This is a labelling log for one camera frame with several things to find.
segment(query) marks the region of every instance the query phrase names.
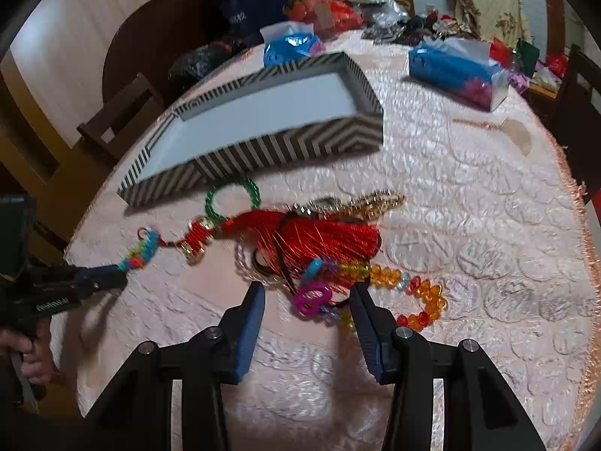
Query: pink quilted tablecloth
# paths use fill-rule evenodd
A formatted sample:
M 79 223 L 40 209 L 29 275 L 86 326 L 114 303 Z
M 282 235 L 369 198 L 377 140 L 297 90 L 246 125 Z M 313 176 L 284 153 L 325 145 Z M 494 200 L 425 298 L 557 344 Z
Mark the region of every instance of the pink quilted tablecloth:
M 379 222 L 383 242 L 375 261 L 445 283 L 449 309 L 423 335 L 452 345 L 466 337 L 479 341 L 548 449 L 573 449 L 598 376 L 600 278 L 584 206 L 560 147 L 512 89 L 494 113 L 476 112 L 409 80 L 407 47 L 374 46 L 359 36 L 347 33 L 328 51 L 347 52 L 365 72 L 385 109 L 384 146 L 369 156 L 257 173 L 263 205 L 348 199 L 380 188 L 406 194 L 407 204 Z M 262 47 L 251 50 L 183 100 L 260 69 L 262 55 Z M 498 130 L 505 119 L 523 124 L 527 147 Z M 156 226 L 176 238 L 189 218 L 203 213 L 205 191 L 126 212 L 116 190 L 142 144 L 90 207 L 68 248 L 70 262 L 118 262 L 138 227 Z M 236 214 L 248 209 L 248 196 L 228 187 L 215 207 Z M 164 249 L 131 274 L 119 297 L 53 318 L 56 362 L 76 387 L 82 412 L 138 343 L 186 341 L 259 279 L 267 305 L 251 370 L 238 387 L 223 389 L 233 449 L 380 449 L 391 388 L 373 381 L 356 336 L 292 316 L 281 282 L 254 272 L 248 256 L 235 241 L 215 242 L 191 268 L 176 250 Z M 393 313 L 419 310 L 402 291 L 372 294 Z M 181 447 L 178 392 L 174 449 Z M 436 450 L 442 449 L 442 406 L 438 381 Z

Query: chair backrest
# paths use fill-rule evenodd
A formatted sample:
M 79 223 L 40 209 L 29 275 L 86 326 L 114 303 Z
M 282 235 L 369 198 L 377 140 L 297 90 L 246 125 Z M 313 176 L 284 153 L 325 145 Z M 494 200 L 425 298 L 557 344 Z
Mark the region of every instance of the chair backrest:
M 165 109 L 162 98 L 139 74 L 86 124 L 77 130 L 83 137 L 119 161 Z
M 177 98 L 168 81 L 173 62 L 220 37 L 228 26 L 217 0 L 150 0 L 125 20 L 110 43 L 102 73 L 103 101 L 142 73 L 169 105 Z
M 601 68 L 573 45 L 549 130 L 565 148 L 572 176 L 587 186 L 587 197 L 601 188 Z

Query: screw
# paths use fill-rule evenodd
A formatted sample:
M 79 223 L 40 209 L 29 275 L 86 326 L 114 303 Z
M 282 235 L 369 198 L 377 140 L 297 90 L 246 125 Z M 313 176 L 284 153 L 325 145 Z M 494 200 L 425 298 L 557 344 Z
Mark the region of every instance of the screw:
M 221 336 L 223 336 L 223 331 L 221 330 L 220 327 L 213 325 L 212 327 L 207 327 L 205 330 L 203 330 L 204 332 L 204 336 L 207 339 L 218 339 Z
M 394 330 L 394 333 L 401 339 L 409 339 L 411 336 L 413 336 L 413 330 L 409 329 L 408 327 L 397 327 Z
M 154 351 L 154 343 L 151 341 L 143 342 L 137 347 L 137 351 L 141 354 L 150 354 Z
M 466 339 L 461 344 L 466 351 L 476 352 L 480 349 L 480 345 L 473 339 Z

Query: green beaded bracelet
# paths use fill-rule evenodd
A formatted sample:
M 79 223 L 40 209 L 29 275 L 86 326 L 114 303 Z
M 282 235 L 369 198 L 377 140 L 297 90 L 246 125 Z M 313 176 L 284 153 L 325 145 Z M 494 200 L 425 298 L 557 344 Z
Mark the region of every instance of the green beaded bracelet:
M 227 217 L 224 217 L 223 215 L 219 215 L 217 212 L 215 212 L 215 210 L 213 208 L 213 198 L 215 196 L 215 193 L 217 193 L 219 190 L 221 190 L 221 188 L 225 187 L 226 185 L 230 185 L 232 183 L 236 183 L 236 184 L 242 185 L 244 187 L 244 190 L 246 190 L 248 195 L 251 197 L 253 210 L 256 210 L 257 208 L 259 208 L 261 206 L 261 194 L 259 193 L 259 187 L 250 178 L 244 177 L 239 180 L 233 180 L 231 182 L 215 183 L 211 187 L 211 189 L 207 192 L 207 197 L 206 197 L 206 200 L 204 201 L 204 212 L 205 212 L 206 216 L 209 219 L 211 219 L 212 221 L 214 221 L 216 224 L 221 224 L 222 222 L 226 221 Z

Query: human hand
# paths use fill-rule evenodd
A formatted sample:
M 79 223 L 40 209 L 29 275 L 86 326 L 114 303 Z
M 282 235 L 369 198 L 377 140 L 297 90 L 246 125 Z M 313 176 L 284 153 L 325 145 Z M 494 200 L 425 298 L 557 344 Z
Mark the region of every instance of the human hand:
M 35 329 L 37 339 L 10 329 L 0 330 L 0 348 L 11 348 L 23 354 L 21 372 L 30 383 L 45 384 L 52 378 L 54 362 L 50 350 L 50 319 L 40 319 Z

